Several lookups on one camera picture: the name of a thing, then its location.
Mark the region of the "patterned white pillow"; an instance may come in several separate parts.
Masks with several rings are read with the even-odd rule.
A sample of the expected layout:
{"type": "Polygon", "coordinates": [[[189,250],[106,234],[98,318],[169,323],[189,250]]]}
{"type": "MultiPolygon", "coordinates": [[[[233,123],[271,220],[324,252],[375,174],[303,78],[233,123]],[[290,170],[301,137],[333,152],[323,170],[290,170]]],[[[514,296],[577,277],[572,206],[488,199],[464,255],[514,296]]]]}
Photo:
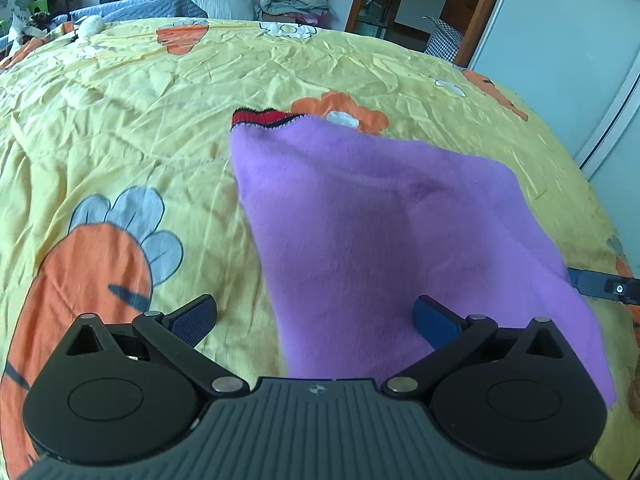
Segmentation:
{"type": "Polygon", "coordinates": [[[0,0],[1,35],[9,32],[14,18],[22,22],[30,18],[26,0],[0,0]]]}

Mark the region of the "green plastic stool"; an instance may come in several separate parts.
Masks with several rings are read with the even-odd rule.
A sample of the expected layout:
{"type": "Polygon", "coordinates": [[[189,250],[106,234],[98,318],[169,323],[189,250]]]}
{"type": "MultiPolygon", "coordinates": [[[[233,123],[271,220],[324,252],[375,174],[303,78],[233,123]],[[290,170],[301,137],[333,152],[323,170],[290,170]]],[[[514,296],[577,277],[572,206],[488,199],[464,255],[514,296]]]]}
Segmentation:
{"type": "Polygon", "coordinates": [[[28,5],[31,14],[48,13],[49,6],[47,0],[35,0],[28,5]]]}

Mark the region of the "blue quilted blanket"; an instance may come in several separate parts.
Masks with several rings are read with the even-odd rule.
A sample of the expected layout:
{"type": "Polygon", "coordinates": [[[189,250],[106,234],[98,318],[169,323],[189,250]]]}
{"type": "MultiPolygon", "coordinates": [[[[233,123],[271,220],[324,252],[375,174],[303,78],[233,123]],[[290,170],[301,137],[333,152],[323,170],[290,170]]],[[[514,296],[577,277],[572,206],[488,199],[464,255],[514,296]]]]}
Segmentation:
{"type": "Polygon", "coordinates": [[[120,0],[51,16],[37,13],[28,18],[14,16],[9,32],[1,38],[1,50],[23,47],[31,39],[55,40],[70,36],[74,42],[81,34],[80,24],[98,16],[106,25],[146,18],[195,18],[207,20],[208,14],[191,0],[120,0]]]}

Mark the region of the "white wardrobe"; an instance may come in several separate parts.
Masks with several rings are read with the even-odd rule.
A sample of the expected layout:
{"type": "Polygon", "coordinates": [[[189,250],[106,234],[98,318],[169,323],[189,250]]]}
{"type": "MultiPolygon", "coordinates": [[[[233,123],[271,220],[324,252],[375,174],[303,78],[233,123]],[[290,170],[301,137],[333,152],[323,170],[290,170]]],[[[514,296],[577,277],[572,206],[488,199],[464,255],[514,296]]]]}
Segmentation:
{"type": "Polygon", "coordinates": [[[474,70],[548,122],[639,243],[639,0],[498,0],[474,70]]]}

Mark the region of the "checkered basket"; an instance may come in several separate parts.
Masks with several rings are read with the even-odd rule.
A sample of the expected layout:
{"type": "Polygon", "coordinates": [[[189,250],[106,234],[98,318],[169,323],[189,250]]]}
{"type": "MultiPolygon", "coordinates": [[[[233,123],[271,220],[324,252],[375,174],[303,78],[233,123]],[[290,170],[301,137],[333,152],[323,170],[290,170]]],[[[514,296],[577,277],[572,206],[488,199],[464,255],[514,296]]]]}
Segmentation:
{"type": "Polygon", "coordinates": [[[462,44],[462,33],[440,18],[427,16],[426,19],[431,22],[434,29],[427,40],[424,53],[453,63],[462,44]]]}

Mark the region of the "white plush toy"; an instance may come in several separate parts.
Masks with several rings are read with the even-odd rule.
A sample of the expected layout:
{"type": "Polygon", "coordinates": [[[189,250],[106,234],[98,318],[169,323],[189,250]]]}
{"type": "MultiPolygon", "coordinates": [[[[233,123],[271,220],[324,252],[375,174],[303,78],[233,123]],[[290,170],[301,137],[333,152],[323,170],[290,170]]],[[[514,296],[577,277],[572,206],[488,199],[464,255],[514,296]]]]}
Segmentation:
{"type": "Polygon", "coordinates": [[[79,26],[77,27],[77,36],[80,39],[89,39],[101,32],[104,32],[105,29],[106,25],[103,18],[99,15],[89,15],[79,22],[79,26]]]}

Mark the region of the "yellow carrot print bedspread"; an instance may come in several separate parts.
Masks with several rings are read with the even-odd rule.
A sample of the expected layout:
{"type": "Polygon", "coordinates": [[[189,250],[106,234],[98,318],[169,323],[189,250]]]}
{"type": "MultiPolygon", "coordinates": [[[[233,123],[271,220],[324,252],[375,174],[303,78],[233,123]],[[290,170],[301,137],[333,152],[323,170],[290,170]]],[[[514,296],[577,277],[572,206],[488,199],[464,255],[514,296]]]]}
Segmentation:
{"type": "Polygon", "coordinates": [[[230,162],[243,106],[503,162],[570,266],[638,274],[548,125],[449,62],[292,24],[126,21],[2,70],[3,363],[41,364],[72,292],[102,297],[114,275],[155,309],[209,292],[224,320],[206,356],[248,379],[291,370],[230,162]]]}

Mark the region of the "purple sweater red trim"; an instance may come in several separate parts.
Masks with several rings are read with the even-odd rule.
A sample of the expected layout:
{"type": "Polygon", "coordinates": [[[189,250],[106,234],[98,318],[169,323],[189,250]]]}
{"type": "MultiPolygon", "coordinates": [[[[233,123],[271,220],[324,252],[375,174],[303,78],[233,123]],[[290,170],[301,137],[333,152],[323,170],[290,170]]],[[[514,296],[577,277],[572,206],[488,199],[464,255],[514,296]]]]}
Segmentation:
{"type": "Polygon", "coordinates": [[[246,108],[230,151],[291,376],[382,382],[423,359],[426,295],[504,327],[551,318],[616,401],[597,317],[507,166],[246,108]]]}

